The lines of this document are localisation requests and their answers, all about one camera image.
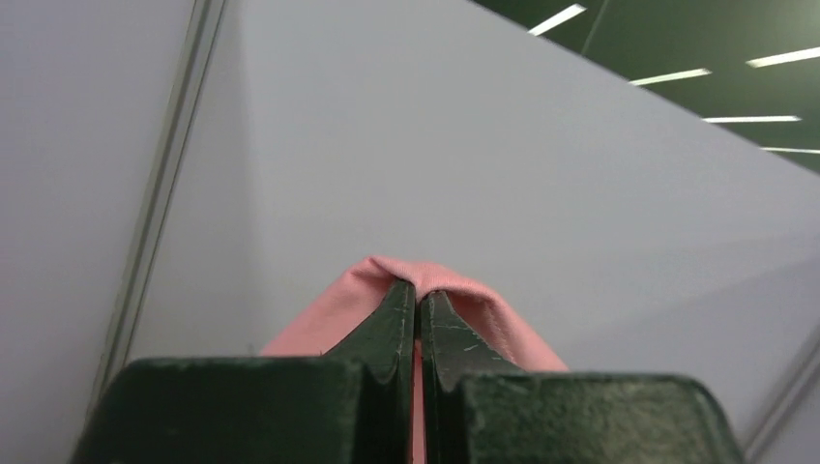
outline green ceiling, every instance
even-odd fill
[[[476,0],[530,29],[572,4],[587,10],[542,37],[629,80],[706,68],[645,86],[702,117],[797,115],[722,125],[760,146],[820,150],[820,58],[747,60],[820,46],[820,0]],[[779,154],[820,173],[820,154]]]

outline ceiling light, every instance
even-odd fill
[[[783,63],[808,60],[810,58],[820,58],[820,46],[816,48],[809,48],[806,50],[798,50],[792,51],[790,53],[783,53],[780,55],[767,56],[765,58],[748,60],[746,61],[746,63],[753,68],[763,68],[764,66],[781,65]]]
[[[645,77],[643,79],[631,80],[630,84],[632,85],[649,85],[655,84],[657,82],[666,82],[667,80],[679,80],[679,79],[689,79],[691,77],[700,77],[701,75],[709,75],[712,72],[701,68],[699,70],[689,70],[689,71],[681,71],[681,72],[674,72],[672,74],[661,74],[656,75],[654,77]]]
[[[820,150],[808,150],[806,148],[777,148],[777,147],[760,147],[767,152],[781,152],[781,153],[810,153],[812,155],[820,155]]]
[[[801,121],[797,116],[741,116],[731,118],[703,118],[707,123],[793,123]]]
[[[577,3],[571,6],[566,7],[563,11],[558,13],[557,15],[549,18],[548,20],[542,22],[538,26],[530,29],[530,34],[534,36],[539,36],[544,32],[552,29],[553,27],[561,24],[563,22],[569,21],[570,19],[586,12],[587,9],[578,5]]]

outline linear light fixture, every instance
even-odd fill
[[[764,66],[782,65],[783,63],[808,60],[811,58],[820,58],[820,46],[816,48],[808,48],[806,50],[791,51],[789,53],[766,56],[764,58],[756,58],[754,60],[748,60],[746,63],[753,68],[763,68]]]
[[[778,147],[760,147],[767,152],[779,153],[809,153],[812,155],[820,155],[820,150],[809,150],[808,148],[778,148]]]
[[[797,116],[738,116],[730,118],[703,118],[707,123],[794,123],[802,121]]]
[[[570,5],[563,9],[560,13],[556,14],[548,18],[546,21],[542,22],[538,26],[530,29],[530,34],[534,36],[539,36],[544,32],[552,29],[553,27],[557,26],[558,24],[564,23],[569,21],[570,19],[586,12],[587,9],[578,5],[577,3],[574,5]]]
[[[643,79],[631,80],[630,84],[649,85],[658,82],[666,82],[669,80],[690,79],[692,77],[700,77],[701,75],[709,75],[711,73],[712,72],[707,70],[706,68],[701,68],[699,70],[680,71],[674,72],[672,74],[661,74],[653,77],[644,77]]]

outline white wall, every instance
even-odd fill
[[[254,352],[370,253],[745,433],[820,322],[820,179],[467,1],[233,3],[132,356]]]
[[[0,7],[0,462],[73,448],[192,3]]]
[[[817,464],[820,456],[820,383],[805,397],[800,409],[785,424],[762,464]]]

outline pink cloth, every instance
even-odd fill
[[[455,311],[496,351],[526,370],[567,367],[500,295],[435,263],[370,256],[349,268],[263,350],[263,356],[317,356],[326,353],[379,305],[395,277],[412,282],[420,300],[447,290]],[[421,350],[415,350],[413,462],[425,462]]]

